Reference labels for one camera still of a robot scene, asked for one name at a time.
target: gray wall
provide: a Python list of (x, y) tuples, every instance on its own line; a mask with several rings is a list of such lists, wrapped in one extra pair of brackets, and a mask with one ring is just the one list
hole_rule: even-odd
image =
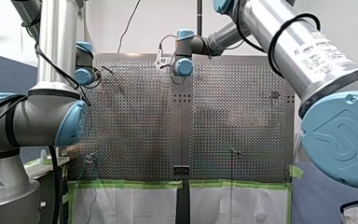
[[(27, 94), (36, 83), (36, 68), (0, 57), (0, 92), (16, 92)], [(24, 147), (21, 149), (23, 162), (39, 157), (43, 147)]]

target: white paper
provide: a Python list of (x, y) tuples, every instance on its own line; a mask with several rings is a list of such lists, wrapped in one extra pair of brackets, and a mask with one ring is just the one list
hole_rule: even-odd
[(219, 224), (255, 223), (258, 189), (224, 187), (220, 203)]
[(133, 195), (134, 216), (174, 217), (176, 191), (176, 189), (135, 189)]
[(286, 224), (287, 190), (259, 189), (255, 224)]
[(191, 223), (219, 223), (221, 191), (221, 188), (190, 189)]
[(133, 189), (116, 189), (117, 223), (133, 224)]

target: robotic arm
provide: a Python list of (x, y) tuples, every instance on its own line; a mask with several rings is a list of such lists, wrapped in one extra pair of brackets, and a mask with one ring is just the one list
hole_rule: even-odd
[(0, 223), (35, 224), (39, 184), (30, 183), (19, 148), (77, 143), (88, 112), (77, 88), (98, 79), (91, 45), (76, 44), (83, 0), (44, 0), (41, 12), (39, 1), (13, 4), (36, 40), (39, 59), (37, 83), (28, 96), (0, 93)]
[(284, 0), (214, 0), (231, 23), (208, 38), (177, 34), (173, 71), (190, 76), (191, 54), (218, 56), (252, 34), (273, 70), (301, 99), (302, 143), (312, 162), (336, 181), (358, 188), (358, 64), (348, 59)]

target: paper sheet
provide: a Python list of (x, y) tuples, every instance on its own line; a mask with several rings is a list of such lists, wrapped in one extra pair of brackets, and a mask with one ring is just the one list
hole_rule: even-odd
[(219, 224), (255, 223), (258, 189), (222, 189)]
[(191, 189), (190, 220), (197, 224), (218, 224), (222, 189)]
[[(175, 224), (176, 189), (96, 189), (92, 224)], [(93, 189), (76, 189), (72, 223), (89, 219)]]

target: white wall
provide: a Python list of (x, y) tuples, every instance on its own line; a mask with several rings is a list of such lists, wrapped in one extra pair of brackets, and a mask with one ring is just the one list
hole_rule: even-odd
[[(21, 27), (21, 18), (10, 0), (0, 0), (0, 56), (37, 66), (34, 40)], [(83, 21), (77, 20), (77, 37), (83, 40)]]
[[(114, 53), (121, 34), (136, 5), (137, 0), (91, 0), (87, 2), (87, 27), (91, 41), (98, 53)], [(231, 21), (228, 16), (214, 12), (213, 0), (203, 1), (203, 35), (219, 30)], [(176, 34), (178, 29), (197, 31), (196, 0), (147, 0), (141, 1), (124, 37), (123, 53), (156, 53), (160, 39)], [(173, 39), (164, 42), (165, 52), (174, 51)], [(243, 44), (227, 51), (232, 55), (260, 55)]]

